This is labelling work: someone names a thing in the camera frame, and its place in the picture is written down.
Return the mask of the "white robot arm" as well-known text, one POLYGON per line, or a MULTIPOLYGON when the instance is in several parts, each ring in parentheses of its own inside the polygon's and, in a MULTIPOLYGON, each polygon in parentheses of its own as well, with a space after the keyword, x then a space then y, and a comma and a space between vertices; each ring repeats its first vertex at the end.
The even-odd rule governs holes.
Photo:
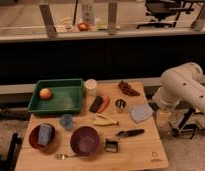
POLYGON ((199 83, 202 76, 202 68, 194 62, 167 69, 153 100, 166 110, 175 109, 184 100, 205 114, 205 87, 199 83))

